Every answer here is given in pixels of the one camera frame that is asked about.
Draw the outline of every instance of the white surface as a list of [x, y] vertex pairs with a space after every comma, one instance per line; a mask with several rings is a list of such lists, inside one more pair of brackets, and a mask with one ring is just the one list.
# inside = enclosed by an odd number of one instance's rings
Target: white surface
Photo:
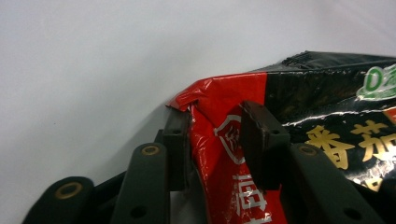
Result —
[[306, 49], [396, 55], [395, 1], [0, 2], [0, 223], [126, 169], [193, 81]]

